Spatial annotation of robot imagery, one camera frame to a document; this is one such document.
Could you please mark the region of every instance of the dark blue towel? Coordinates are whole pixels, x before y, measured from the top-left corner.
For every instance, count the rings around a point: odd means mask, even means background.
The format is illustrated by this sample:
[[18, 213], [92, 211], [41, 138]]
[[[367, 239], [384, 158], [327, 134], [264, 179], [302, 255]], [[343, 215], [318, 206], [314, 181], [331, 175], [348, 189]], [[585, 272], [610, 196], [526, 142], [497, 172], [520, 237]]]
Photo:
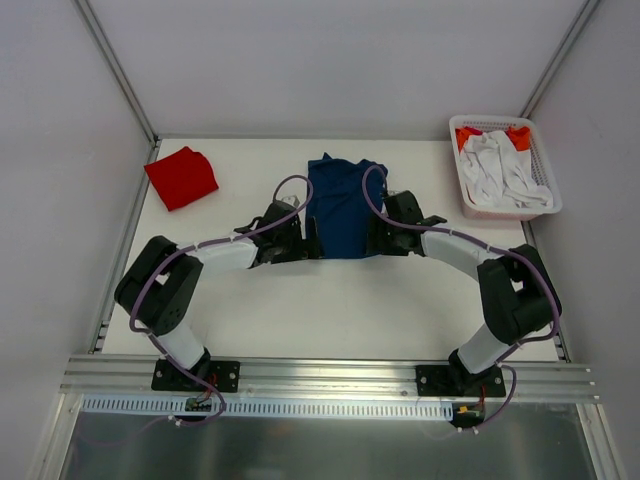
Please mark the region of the dark blue towel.
[[[362, 176], [371, 165], [375, 162], [362, 160], [355, 165], [326, 153], [322, 160], [309, 162], [309, 180], [314, 193], [307, 206], [307, 218], [316, 219], [325, 258], [366, 256], [371, 209], [362, 194]], [[386, 175], [386, 167], [381, 167]], [[372, 172], [367, 179], [367, 191], [378, 209], [382, 208], [383, 184], [378, 172]]]

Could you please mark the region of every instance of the white wall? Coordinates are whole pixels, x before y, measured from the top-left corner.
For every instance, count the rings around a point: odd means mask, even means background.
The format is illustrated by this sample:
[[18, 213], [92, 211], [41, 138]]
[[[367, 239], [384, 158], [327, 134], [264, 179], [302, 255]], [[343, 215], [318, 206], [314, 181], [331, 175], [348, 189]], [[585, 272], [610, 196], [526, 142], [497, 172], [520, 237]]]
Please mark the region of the white wall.
[[0, 15], [0, 465], [25, 478], [93, 332], [147, 145], [68, 0]]
[[518, 114], [583, 0], [93, 0], [159, 133], [448, 136]]
[[574, 360], [596, 366], [629, 478], [640, 478], [639, 25], [637, 0], [603, 2], [534, 117], [565, 205], [535, 235]]

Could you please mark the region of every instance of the mounting plate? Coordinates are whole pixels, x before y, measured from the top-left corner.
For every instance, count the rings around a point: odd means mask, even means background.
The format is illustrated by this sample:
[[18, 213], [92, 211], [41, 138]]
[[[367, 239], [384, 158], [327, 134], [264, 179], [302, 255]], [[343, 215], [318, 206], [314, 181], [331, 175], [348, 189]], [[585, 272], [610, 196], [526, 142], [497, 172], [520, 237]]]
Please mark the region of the mounting plate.
[[[240, 362], [211, 361], [203, 378], [213, 378], [213, 386], [223, 393], [236, 393], [240, 380]], [[151, 390], [156, 392], [202, 392], [204, 387], [180, 373], [167, 360], [158, 360], [153, 371]]]
[[502, 370], [495, 366], [462, 394], [451, 381], [449, 365], [417, 365], [416, 385], [419, 397], [480, 397], [483, 385], [486, 398], [502, 398], [507, 394]]

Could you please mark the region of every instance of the white towel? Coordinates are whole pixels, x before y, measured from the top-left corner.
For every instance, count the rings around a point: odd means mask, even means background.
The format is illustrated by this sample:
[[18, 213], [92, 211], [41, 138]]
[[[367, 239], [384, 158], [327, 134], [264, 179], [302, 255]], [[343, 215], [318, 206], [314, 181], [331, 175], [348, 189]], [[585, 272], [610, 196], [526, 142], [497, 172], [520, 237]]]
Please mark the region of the white towel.
[[549, 189], [531, 177], [531, 151], [518, 152], [503, 131], [472, 135], [460, 152], [467, 192], [479, 206], [553, 206]]

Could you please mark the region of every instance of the laundry basket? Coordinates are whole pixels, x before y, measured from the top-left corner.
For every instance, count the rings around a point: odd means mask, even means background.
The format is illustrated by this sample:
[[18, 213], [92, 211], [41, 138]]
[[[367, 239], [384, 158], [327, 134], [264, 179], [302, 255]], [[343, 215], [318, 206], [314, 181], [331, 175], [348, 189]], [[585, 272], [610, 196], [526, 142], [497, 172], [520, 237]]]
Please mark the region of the laundry basket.
[[[456, 128], [473, 127], [483, 132], [493, 132], [496, 130], [507, 130], [509, 127], [521, 128], [529, 127], [531, 130], [531, 174], [538, 185], [545, 185], [553, 195], [553, 207], [518, 208], [510, 207], [487, 207], [479, 206], [471, 202], [467, 187], [464, 181], [462, 167], [460, 163], [460, 153], [458, 142], [456, 141]], [[492, 115], [456, 115], [449, 121], [451, 131], [451, 141], [456, 159], [456, 170], [458, 171], [458, 181], [460, 182], [460, 193], [462, 194], [462, 211], [467, 218], [485, 218], [502, 220], [527, 221], [545, 213], [557, 213], [562, 208], [562, 199], [558, 191], [556, 179], [551, 171], [549, 159], [542, 145], [540, 133], [533, 122], [526, 118], [500, 117]]]

